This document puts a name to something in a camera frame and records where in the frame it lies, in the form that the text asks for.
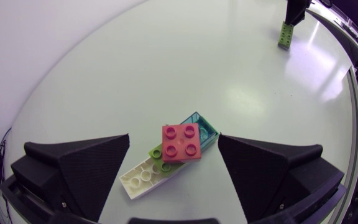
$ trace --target black cable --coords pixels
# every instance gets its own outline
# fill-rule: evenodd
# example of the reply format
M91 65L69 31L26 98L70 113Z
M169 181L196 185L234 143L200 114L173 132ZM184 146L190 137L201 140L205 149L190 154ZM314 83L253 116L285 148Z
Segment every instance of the black cable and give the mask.
M5 133L5 135L4 135L4 137L2 138L2 140L1 140L1 143L0 143L0 167L1 167L1 171L2 171L2 181L4 182L5 181L5 167L4 167L4 157L5 157L5 147L6 147L6 136L7 136L7 134L11 131L11 129L12 129L12 127L10 127L7 131L6 131L6 133ZM4 197L4 196L2 196L3 197L3 199L4 199L4 201L5 201L5 206L6 206L6 213L7 213L7 215L5 215L3 212L2 212L2 208L1 208L1 204L0 204L0 215L1 216L4 216L4 217L6 217L6 218L8 218L8 224L10 223L10 224L13 224L13 222L12 222L12 218L11 218L11 214L9 213L9 204L8 204L8 202L7 202L7 200L6 200L6 197Z
M10 127L10 128L6 131L4 137L3 137L2 140L1 140L1 143L0 143L0 162L2 162L2 160L4 159L4 156L5 156L5 143L6 143L5 138L6 138L7 134L11 131L11 129L12 129L12 127Z

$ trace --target metal frame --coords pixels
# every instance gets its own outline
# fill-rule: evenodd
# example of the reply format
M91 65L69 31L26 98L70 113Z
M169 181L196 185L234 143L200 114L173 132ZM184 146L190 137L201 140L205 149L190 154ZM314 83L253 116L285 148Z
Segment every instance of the metal frame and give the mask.
M349 166L347 168L346 179L344 183L344 186L347 190L343 198L337 204L334 213L329 220L329 223L340 223L344 218L346 218L344 216L352 200L358 177L358 84L353 67L349 69L346 76L349 82L353 114L351 157L349 159Z

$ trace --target green duplo brick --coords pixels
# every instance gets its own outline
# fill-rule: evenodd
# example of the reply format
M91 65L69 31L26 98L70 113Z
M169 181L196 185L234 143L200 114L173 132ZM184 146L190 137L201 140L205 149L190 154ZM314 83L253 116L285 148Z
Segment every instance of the green duplo brick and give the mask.
M178 170L184 163L165 163L162 160L162 144L158 145L149 152L149 156L153 159L154 164L157 166L158 170L163 177L168 177L176 170Z
M283 25L281 26L280 39L278 40L278 46L284 49L289 49L291 46L292 32L293 25L286 25L286 23L283 22Z

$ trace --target circular table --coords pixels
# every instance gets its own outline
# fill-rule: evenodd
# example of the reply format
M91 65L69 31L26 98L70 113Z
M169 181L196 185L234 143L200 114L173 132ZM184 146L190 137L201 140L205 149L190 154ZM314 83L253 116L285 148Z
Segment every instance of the circular table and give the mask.
M345 75L351 62L309 14L294 28L290 49L278 47L286 8L286 1L273 0L153 0L113 19L70 51L31 94L14 122L7 164L24 155L27 141L129 133L131 146L99 222L215 217L243 223L216 143L201 161L139 199L130 200L118 180L160 144L161 126L198 111L223 134L322 144L323 157L346 172L352 106Z

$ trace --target green brick held by gripper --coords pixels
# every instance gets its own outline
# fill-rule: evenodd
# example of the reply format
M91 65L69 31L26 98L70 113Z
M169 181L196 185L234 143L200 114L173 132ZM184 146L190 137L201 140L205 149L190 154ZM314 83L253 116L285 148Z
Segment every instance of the green brick held by gripper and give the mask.
M292 32L293 25L287 25L283 22L283 25L281 26L280 38L278 40L278 46L288 50L291 46Z

